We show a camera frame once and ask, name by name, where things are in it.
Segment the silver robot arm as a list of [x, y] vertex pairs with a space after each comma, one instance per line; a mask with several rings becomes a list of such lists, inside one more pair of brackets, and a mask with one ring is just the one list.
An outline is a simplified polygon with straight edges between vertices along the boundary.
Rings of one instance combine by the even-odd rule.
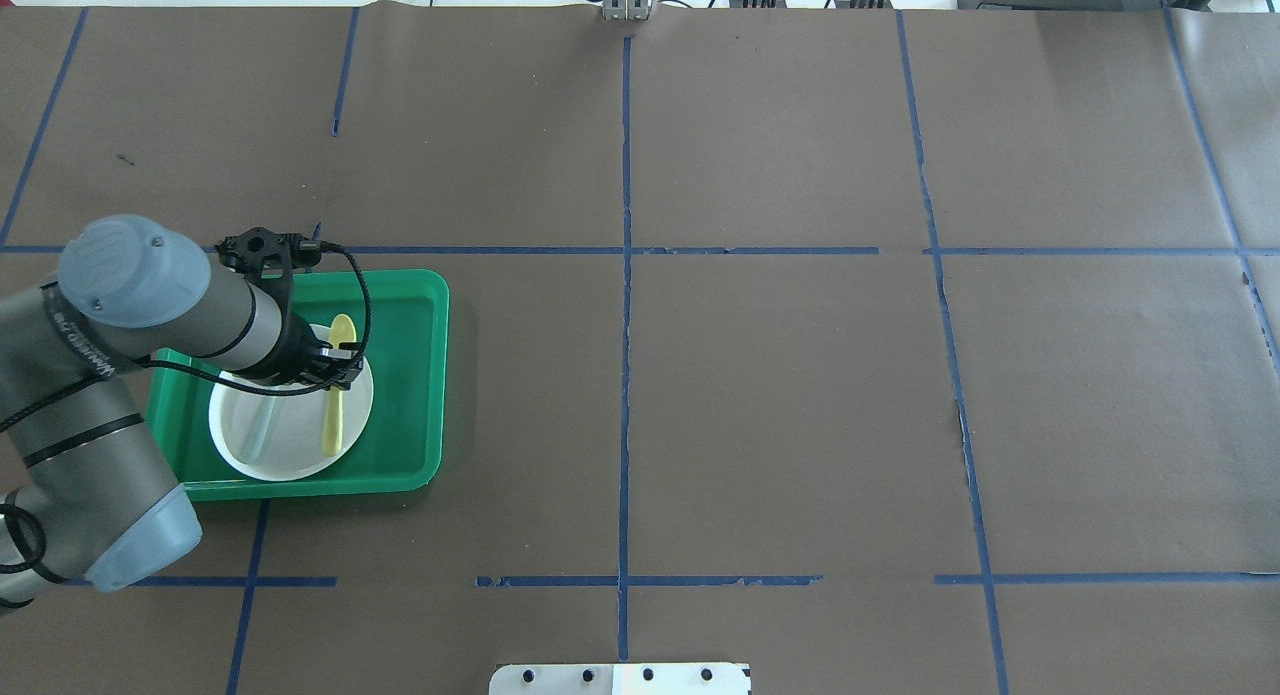
[[294, 274], [342, 244], [252, 227], [207, 253], [138, 215], [100, 218], [58, 270], [3, 298], [3, 431], [29, 483], [3, 497], [3, 613], [82, 579], [115, 593], [200, 544], [195, 508], [125, 378], [187, 372], [252, 395], [347, 389], [366, 338], [330, 346]]

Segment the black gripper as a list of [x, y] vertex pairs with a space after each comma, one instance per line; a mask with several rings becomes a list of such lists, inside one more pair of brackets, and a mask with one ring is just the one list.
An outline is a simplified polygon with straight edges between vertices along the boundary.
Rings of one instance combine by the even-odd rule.
[[262, 385], [302, 384], [323, 390], [349, 390], [358, 367], [335, 367], [364, 358], [360, 340], [330, 343], [298, 315], [285, 317], [279, 343], [262, 362]]

